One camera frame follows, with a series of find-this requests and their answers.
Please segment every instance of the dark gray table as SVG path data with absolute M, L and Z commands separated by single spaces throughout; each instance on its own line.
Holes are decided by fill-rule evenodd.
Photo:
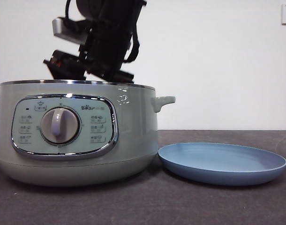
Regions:
M 179 142 L 247 145 L 286 158 L 286 131 L 160 131 L 160 147 Z M 189 181 L 158 157 L 142 173 L 88 187 L 22 184 L 0 171 L 0 225 L 286 225 L 286 171 L 252 187 Z

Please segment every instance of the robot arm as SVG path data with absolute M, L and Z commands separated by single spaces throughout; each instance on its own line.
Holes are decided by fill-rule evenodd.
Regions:
M 134 76 L 121 71 L 123 63 L 136 59 L 139 42 L 136 23 L 144 0 L 76 0 L 82 21 L 66 16 L 53 21 L 55 36 L 80 44 L 79 56 L 54 51 L 50 61 L 44 60 L 54 79 L 85 80 L 85 71 L 109 82 L 133 83 Z M 133 38 L 133 48 L 124 59 Z

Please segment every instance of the white knob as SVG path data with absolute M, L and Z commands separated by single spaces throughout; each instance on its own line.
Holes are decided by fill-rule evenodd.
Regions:
M 77 116 L 69 109 L 55 108 L 48 111 L 41 120 L 41 133 L 50 142 L 69 142 L 79 130 Z

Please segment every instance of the pot body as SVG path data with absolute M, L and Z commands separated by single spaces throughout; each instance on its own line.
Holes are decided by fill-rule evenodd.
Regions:
M 97 157 L 70 159 L 68 156 L 61 160 L 19 153 L 12 141 L 17 104 L 29 96 L 56 94 L 101 97 L 111 102 L 118 125 L 113 148 Z M 152 161 L 158 151 L 154 99 L 155 90 L 141 85 L 67 81 L 3 83 L 0 87 L 0 166 L 15 180 L 42 186 L 98 184 L 136 174 Z M 71 146 L 75 149 L 83 147 L 81 144 Z

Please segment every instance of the blue plate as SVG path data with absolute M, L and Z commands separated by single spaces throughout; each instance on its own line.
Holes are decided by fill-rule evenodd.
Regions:
M 278 154 L 232 144 L 178 143 L 161 148 L 158 154 L 171 172 L 217 185 L 266 183 L 286 167 L 286 159 Z

